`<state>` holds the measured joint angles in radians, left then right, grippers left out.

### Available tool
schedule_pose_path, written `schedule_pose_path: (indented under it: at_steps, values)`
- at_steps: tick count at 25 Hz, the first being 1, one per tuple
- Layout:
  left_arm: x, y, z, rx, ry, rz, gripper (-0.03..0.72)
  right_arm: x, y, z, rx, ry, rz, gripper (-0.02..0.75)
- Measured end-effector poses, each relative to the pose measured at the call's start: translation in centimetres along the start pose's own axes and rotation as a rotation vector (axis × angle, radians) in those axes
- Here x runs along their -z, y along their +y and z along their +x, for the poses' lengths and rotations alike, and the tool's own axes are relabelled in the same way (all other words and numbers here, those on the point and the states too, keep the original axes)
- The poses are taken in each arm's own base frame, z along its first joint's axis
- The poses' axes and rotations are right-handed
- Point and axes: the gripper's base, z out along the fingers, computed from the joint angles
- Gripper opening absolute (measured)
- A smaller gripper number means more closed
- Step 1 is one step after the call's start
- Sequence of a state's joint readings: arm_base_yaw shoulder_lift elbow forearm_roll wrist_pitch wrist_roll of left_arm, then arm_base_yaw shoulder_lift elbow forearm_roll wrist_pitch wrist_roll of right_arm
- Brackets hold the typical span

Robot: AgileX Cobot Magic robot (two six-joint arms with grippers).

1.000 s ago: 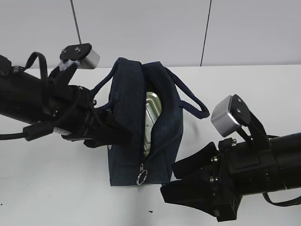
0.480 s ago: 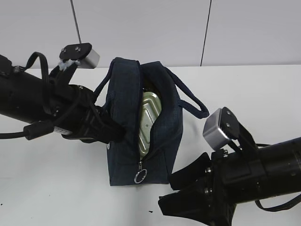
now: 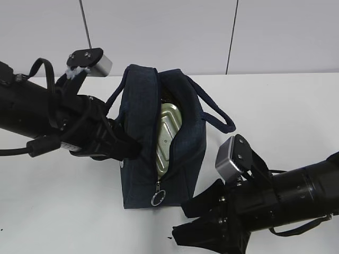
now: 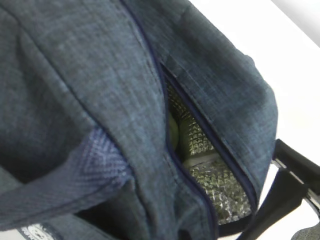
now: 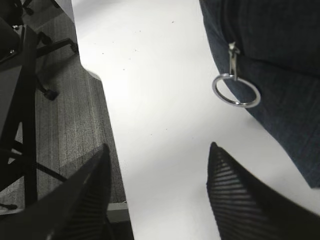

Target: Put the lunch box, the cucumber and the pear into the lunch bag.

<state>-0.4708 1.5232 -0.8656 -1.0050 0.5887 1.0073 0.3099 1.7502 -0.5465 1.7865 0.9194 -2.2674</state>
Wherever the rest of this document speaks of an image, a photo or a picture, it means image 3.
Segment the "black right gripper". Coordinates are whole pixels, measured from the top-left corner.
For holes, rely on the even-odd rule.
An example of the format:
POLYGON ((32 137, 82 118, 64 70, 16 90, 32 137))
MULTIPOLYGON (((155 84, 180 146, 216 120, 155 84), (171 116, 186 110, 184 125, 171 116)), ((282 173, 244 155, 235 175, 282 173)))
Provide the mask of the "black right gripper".
POLYGON ((251 236, 249 231, 281 225, 281 174, 246 173, 234 183, 217 179, 199 195, 181 204, 187 218, 201 217, 211 210, 236 219, 198 218, 173 227, 172 236, 179 246, 197 247, 216 253, 245 253, 251 236))

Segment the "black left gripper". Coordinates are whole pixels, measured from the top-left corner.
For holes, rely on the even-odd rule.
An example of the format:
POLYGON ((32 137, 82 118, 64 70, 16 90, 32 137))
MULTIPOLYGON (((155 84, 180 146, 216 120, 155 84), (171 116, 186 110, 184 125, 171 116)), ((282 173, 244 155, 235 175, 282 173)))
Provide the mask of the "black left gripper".
POLYGON ((105 115, 104 102, 86 95, 52 98, 52 149, 102 161, 135 159, 141 145, 105 115))

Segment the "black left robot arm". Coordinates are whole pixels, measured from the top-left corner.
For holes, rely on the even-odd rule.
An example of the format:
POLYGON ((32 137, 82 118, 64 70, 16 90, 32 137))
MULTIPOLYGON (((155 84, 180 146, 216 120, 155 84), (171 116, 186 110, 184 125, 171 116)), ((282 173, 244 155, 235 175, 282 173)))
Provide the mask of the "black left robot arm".
POLYGON ((138 157, 141 145, 107 117, 106 103, 78 94, 86 77, 84 70, 58 80, 49 74, 43 88, 1 63, 1 129, 30 138, 22 148, 2 149, 1 156, 37 157, 63 148, 94 160, 138 157))

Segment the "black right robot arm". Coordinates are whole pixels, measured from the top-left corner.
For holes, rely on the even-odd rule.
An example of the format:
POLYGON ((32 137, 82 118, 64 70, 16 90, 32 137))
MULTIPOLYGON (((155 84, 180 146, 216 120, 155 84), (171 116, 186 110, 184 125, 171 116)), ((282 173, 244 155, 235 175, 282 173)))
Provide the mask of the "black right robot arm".
POLYGON ((267 188, 244 181, 228 188, 217 179, 182 204, 189 223, 175 226, 179 246, 245 253, 251 234, 300 235, 338 215, 338 154, 271 177, 267 188))

